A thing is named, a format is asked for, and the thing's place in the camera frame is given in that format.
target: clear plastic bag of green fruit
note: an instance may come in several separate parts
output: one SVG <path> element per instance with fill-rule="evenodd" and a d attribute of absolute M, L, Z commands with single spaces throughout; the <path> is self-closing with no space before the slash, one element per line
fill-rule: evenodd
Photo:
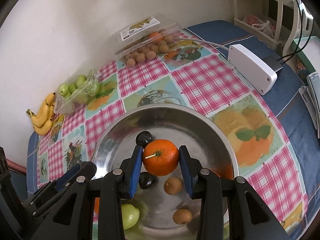
<path fill-rule="evenodd" d="M 87 105 L 92 97 L 99 94 L 100 76 L 97 68 L 79 68 L 58 87 L 54 112 L 73 114 L 77 109 Z"/>

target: black cable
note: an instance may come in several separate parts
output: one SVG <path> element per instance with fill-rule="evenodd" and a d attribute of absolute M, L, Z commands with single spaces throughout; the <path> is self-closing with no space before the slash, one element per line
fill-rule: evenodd
<path fill-rule="evenodd" d="M 301 9 L 300 9 L 300 6 L 299 6 L 299 3 L 298 3 L 298 0 L 296 0 L 297 2 L 297 5 L 298 5 L 298 11 L 299 11 L 299 15 L 300 15 L 300 36 L 299 36 L 299 40 L 298 40 L 298 43 L 297 43 L 297 46 L 294 50 L 293 53 L 290 53 L 288 55 L 285 55 L 285 56 L 282 56 L 281 58 L 278 59 L 278 61 L 280 61 L 281 59 L 285 58 L 285 57 L 289 57 L 291 55 L 295 55 L 297 53 L 297 50 L 298 50 L 298 47 L 299 47 L 299 44 L 300 44 L 300 41 L 301 41 L 301 38 L 302 38 L 302 25 L 303 25 L 303 17 L 302 17 L 302 12 L 301 12 Z"/>
<path fill-rule="evenodd" d="M 310 35 L 309 35 L 309 37 L 308 37 L 308 39 L 307 39 L 307 41 L 306 41 L 306 44 L 304 44 L 303 47 L 302 47 L 301 49 L 299 49 L 296 53 L 299 53 L 300 51 L 302 51 L 302 50 L 307 46 L 307 44 L 308 44 L 308 42 L 310 41 L 311 36 L 312 36 L 312 31 L 313 31 L 313 26 L 314 26 L 314 24 L 315 24 L 315 22 L 313 21 L 313 22 L 312 22 L 312 27 L 311 27 L 311 32 L 310 32 Z M 290 57 L 289 57 L 288 59 L 286 59 L 284 62 L 282 62 L 281 65 L 283 65 L 284 63 L 286 63 L 288 60 L 292 59 L 294 55 L 295 55 L 294 53 L 291 53 L 291 54 L 287 55 L 287 56 L 290 56 Z"/>

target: silver screw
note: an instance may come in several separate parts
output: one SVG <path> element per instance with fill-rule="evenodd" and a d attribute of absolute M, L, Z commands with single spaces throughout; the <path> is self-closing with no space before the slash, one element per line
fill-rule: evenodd
<path fill-rule="evenodd" d="M 79 177 L 76 179 L 76 181 L 77 181 L 78 183 L 84 183 L 84 182 L 85 182 L 85 176 L 79 176 Z"/>
<path fill-rule="evenodd" d="M 237 177 L 236 180 L 237 180 L 237 182 L 239 182 L 239 183 L 244 183 L 244 182 L 245 182 L 244 177 L 241 177 L 241 176 Z"/>
<path fill-rule="evenodd" d="M 202 175 L 208 175 L 210 173 L 210 171 L 208 169 L 201 169 L 200 173 Z"/>
<path fill-rule="evenodd" d="M 122 174 L 122 170 L 121 169 L 115 169 L 112 173 L 114 175 L 121 175 Z"/>

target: white cable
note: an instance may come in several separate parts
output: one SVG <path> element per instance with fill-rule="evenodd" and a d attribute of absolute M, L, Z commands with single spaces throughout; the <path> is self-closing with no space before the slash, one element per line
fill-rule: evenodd
<path fill-rule="evenodd" d="M 212 46 L 216 46 L 216 47 L 219 47 L 219 48 L 222 48 L 222 49 L 225 49 L 225 50 L 229 50 L 227 47 L 223 46 L 223 45 L 220 45 L 218 43 L 214 43 L 214 42 L 210 42 L 210 41 L 203 41 L 203 40 L 197 40 L 197 39 L 193 39 L 193 38 L 183 38 L 183 39 L 180 39 L 182 41 L 196 41 L 196 42 L 202 42 L 202 43 L 206 43 L 206 44 L 210 44 Z"/>

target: bowl rim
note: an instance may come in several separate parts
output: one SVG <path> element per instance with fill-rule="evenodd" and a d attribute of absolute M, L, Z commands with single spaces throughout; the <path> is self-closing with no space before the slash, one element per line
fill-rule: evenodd
<path fill-rule="evenodd" d="M 209 125 L 216 133 L 217 135 L 220 137 L 220 139 L 222 140 L 224 146 L 226 147 L 230 159 L 231 159 L 231 163 L 232 163 L 232 168 L 233 168 L 233 176 L 234 178 L 239 176 L 239 167 L 238 167 L 238 162 L 236 159 L 236 154 L 232 149 L 232 146 L 230 144 L 230 142 L 228 141 L 227 137 L 223 134 L 223 132 L 218 128 L 218 126 L 216 126 L 209 118 L 205 117 L 204 115 L 198 113 L 197 111 L 186 107 L 186 106 L 181 106 L 181 105 L 175 105 L 175 104 L 169 104 L 169 103 L 157 103 L 157 104 L 150 104 L 150 105 L 146 105 L 146 106 L 139 106 L 136 107 L 126 113 L 124 113 L 123 115 L 121 115 L 120 117 L 118 117 L 117 119 L 115 119 L 107 128 L 106 130 L 103 132 L 103 134 L 101 135 L 100 139 L 97 141 L 97 146 L 96 149 L 94 151 L 94 154 L 91 158 L 91 161 L 94 163 L 94 159 L 96 156 L 96 153 L 98 152 L 101 142 L 102 140 L 106 137 L 106 135 L 110 132 L 110 130 L 112 128 L 114 128 L 120 121 L 122 121 L 123 119 L 129 117 L 132 114 L 135 114 L 137 112 L 146 110 L 146 109 L 152 109 L 152 108 L 170 108 L 170 109 L 176 109 L 176 110 L 180 110 L 180 111 L 184 111 L 187 112 L 188 114 L 192 114 L 195 117 L 199 118 L 201 121 L 205 122 L 207 125 Z"/>

